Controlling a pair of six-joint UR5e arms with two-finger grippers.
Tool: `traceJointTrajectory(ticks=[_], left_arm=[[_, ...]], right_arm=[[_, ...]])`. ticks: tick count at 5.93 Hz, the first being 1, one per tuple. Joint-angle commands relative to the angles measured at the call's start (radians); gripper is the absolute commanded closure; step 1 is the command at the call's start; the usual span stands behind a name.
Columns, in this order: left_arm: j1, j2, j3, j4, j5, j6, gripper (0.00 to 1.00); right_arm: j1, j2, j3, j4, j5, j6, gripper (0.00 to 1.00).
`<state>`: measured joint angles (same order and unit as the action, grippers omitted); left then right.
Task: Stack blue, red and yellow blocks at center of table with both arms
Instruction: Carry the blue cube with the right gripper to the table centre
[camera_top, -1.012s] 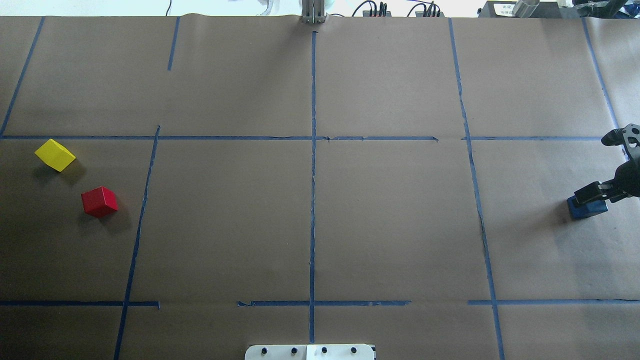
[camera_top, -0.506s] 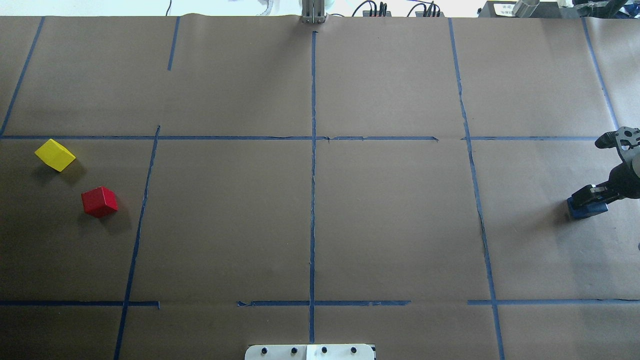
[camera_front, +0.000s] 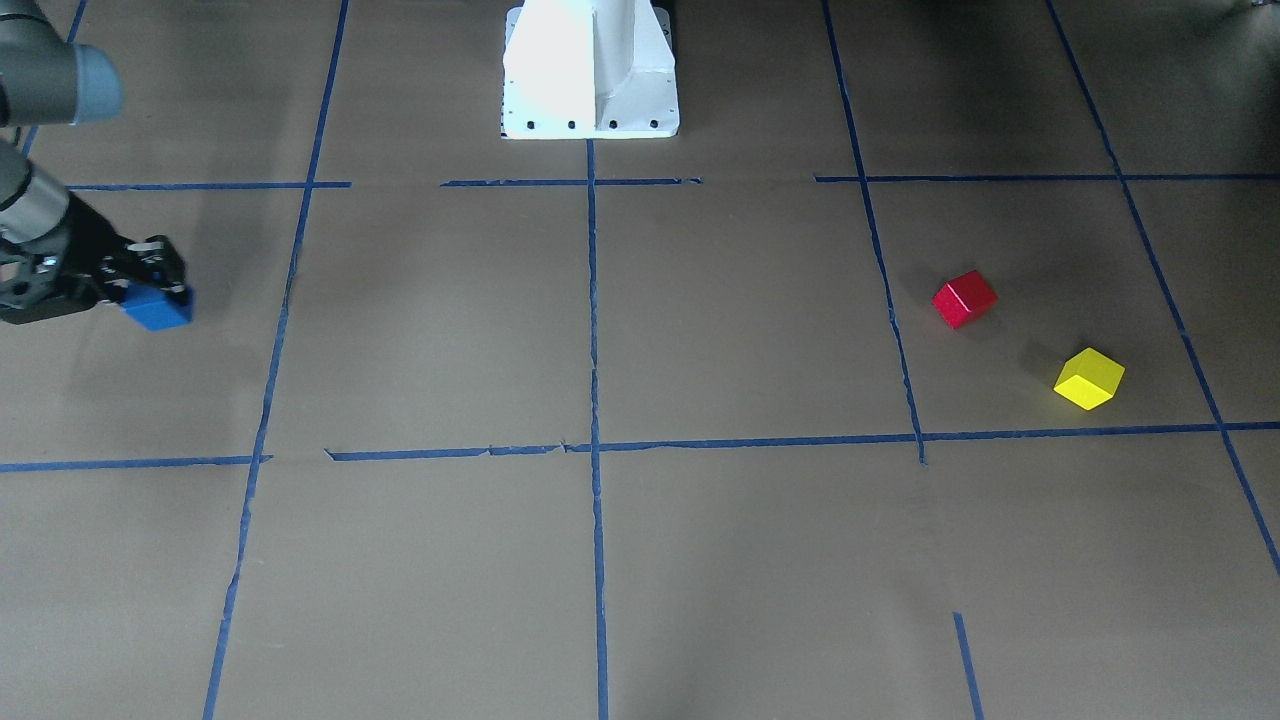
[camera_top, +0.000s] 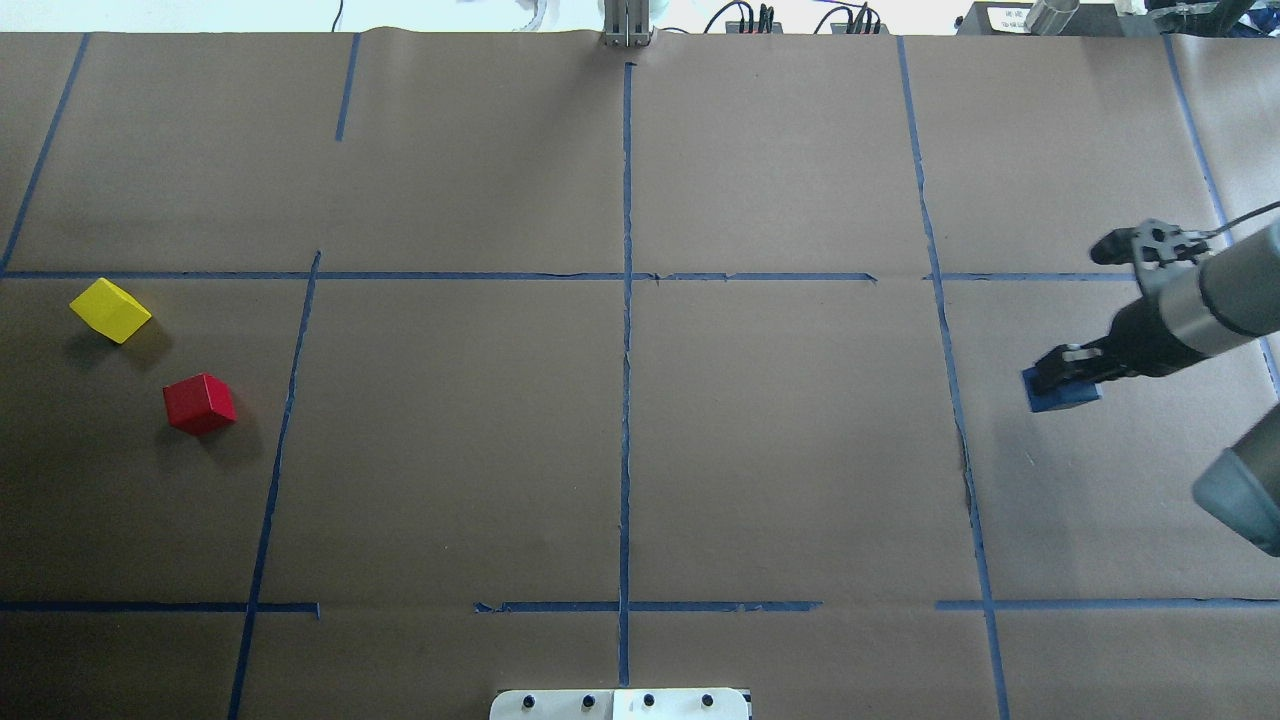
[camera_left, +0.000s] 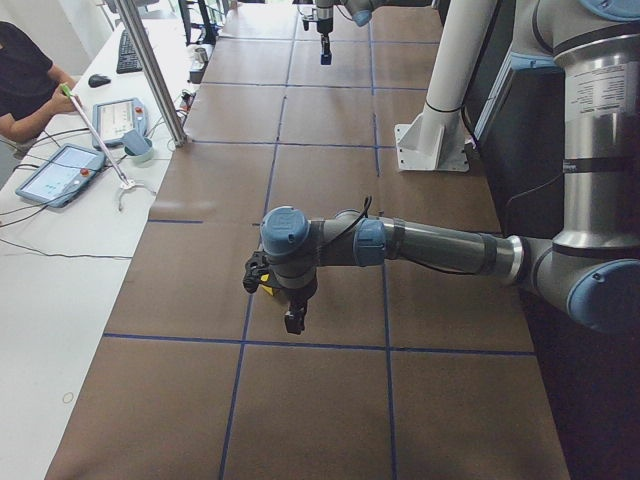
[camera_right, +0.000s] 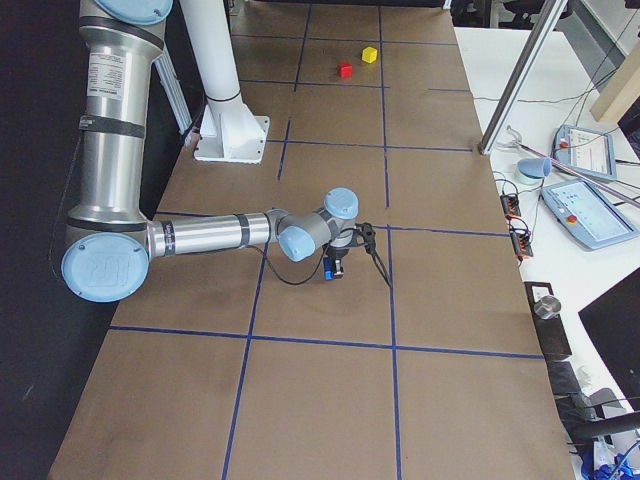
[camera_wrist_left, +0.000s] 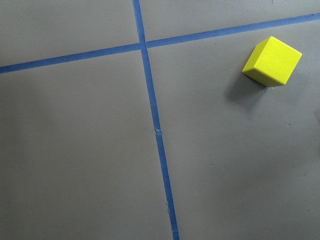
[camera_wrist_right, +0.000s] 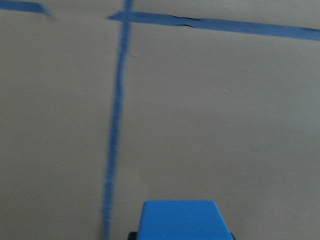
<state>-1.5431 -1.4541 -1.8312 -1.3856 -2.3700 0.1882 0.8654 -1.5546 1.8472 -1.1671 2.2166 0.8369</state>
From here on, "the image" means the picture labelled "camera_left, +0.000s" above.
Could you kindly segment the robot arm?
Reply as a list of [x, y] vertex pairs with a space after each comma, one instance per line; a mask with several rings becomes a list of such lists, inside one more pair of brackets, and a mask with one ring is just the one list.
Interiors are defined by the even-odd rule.
[[330, 65], [332, 60], [330, 34], [334, 26], [334, 7], [342, 5], [351, 15], [351, 19], [359, 27], [366, 25], [372, 18], [373, 12], [386, 4], [386, 1], [334, 1], [334, 0], [317, 0], [313, 2], [312, 14], [306, 17], [304, 22], [314, 22], [316, 31], [320, 35], [322, 65]]
[[520, 1], [507, 64], [564, 73], [564, 221], [543, 240], [499, 238], [345, 210], [310, 220], [290, 206], [260, 225], [244, 288], [284, 292], [286, 329], [302, 332], [320, 266], [402, 259], [449, 274], [523, 285], [600, 332], [639, 323], [639, 5], [635, 1]]

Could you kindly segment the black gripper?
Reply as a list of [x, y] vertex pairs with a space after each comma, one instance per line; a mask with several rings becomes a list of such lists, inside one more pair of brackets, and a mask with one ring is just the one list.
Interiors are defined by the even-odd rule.
[[274, 288], [274, 298], [279, 305], [296, 308], [296, 312], [289, 310], [284, 315], [285, 328], [289, 334], [301, 334], [305, 330], [308, 301], [316, 291], [316, 282], [310, 282], [302, 288], [290, 289], [281, 285]]
[[315, 0], [315, 10], [317, 15], [316, 30], [321, 34], [321, 56], [331, 56], [330, 36], [333, 31], [333, 0]]

